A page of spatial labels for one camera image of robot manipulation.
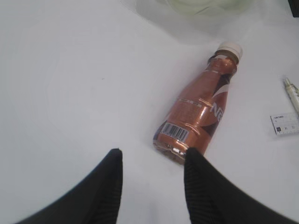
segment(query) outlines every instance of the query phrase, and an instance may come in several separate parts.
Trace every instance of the bottle label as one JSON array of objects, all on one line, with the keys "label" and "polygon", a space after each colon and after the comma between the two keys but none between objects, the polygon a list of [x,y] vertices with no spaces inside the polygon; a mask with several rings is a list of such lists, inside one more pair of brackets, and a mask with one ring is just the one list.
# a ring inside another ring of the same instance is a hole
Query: bottle label
[{"label": "bottle label", "polygon": [[170,123],[166,123],[164,125],[164,127],[161,130],[161,133],[174,139],[177,139],[181,142],[185,142],[189,134],[189,132],[186,129],[183,129],[179,126]]}]

